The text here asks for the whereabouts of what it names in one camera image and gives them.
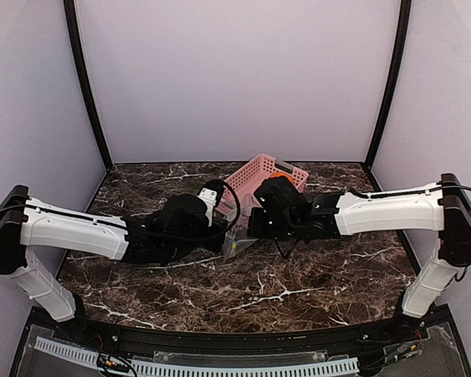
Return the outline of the clear zip top bag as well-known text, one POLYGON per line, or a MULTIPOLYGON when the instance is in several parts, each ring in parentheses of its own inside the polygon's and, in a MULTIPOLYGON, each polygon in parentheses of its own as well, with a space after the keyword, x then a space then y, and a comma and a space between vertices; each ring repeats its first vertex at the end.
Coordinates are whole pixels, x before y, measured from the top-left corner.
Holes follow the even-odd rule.
POLYGON ((225 260, 234 258, 237 254, 257 242, 257 238, 247 235, 251 210, 257 207, 257 203, 251 194, 246 194, 240 203, 241 211, 239 219, 234 227, 225 233, 225 242, 222 247, 225 260))

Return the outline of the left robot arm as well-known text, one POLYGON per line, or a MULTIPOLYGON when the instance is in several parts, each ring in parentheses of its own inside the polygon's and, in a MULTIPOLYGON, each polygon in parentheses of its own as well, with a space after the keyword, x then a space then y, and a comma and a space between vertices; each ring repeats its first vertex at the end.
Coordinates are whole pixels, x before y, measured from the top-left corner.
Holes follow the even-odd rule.
POLYGON ((59 324, 82 326, 82 300, 61 286, 34 247, 81 251, 126 264, 165 265, 197 248, 218 253, 234 223, 215 209, 228 191, 208 181, 196 195, 171 196, 143 219, 97 216, 54 207, 15 186, 0 206, 0 275, 14 280, 59 324))

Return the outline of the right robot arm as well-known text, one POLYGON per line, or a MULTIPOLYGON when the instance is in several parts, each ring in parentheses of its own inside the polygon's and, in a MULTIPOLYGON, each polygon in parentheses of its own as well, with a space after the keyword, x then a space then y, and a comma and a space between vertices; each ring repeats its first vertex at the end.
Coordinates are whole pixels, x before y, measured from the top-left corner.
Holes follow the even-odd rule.
POLYGON ((358 233, 421 229, 438 240, 400 311, 426 315, 435 299, 471 265, 471 188, 454 174, 417 188, 389 192, 327 192, 309 200, 288 179, 268 178, 256 189, 247 234, 257 239, 310 243, 358 233))

